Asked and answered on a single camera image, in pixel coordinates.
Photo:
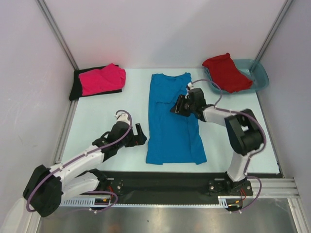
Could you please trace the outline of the blue t shirt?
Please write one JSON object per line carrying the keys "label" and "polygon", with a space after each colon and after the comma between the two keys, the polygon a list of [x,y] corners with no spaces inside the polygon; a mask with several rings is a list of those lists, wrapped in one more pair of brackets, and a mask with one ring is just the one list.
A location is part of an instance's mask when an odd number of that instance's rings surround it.
{"label": "blue t shirt", "polygon": [[146,163],[207,162],[198,119],[170,112],[180,95],[185,95],[191,74],[179,76],[153,74],[150,83],[148,123],[150,138]]}

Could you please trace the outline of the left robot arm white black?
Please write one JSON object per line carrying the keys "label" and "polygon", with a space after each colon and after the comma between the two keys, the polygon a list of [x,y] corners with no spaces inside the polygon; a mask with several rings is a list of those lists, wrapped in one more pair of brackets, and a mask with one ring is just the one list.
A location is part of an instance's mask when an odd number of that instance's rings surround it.
{"label": "left robot arm white black", "polygon": [[73,159],[45,167],[36,167],[23,191],[26,210],[37,212],[41,217],[51,215],[61,202],[84,193],[112,196],[108,192],[107,176],[98,165],[115,156],[119,149],[144,145],[147,137],[141,125],[117,121],[110,131],[94,140],[81,154]]}

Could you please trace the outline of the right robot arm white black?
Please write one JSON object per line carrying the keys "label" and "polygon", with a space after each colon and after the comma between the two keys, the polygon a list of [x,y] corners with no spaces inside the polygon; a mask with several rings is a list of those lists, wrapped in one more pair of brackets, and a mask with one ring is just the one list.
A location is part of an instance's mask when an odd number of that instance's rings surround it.
{"label": "right robot arm white black", "polygon": [[251,109],[228,110],[207,104],[200,88],[190,88],[186,95],[179,95],[170,112],[223,126],[227,130],[233,156],[225,172],[224,190],[237,194],[247,181],[247,170],[251,158],[266,146],[266,135]]}

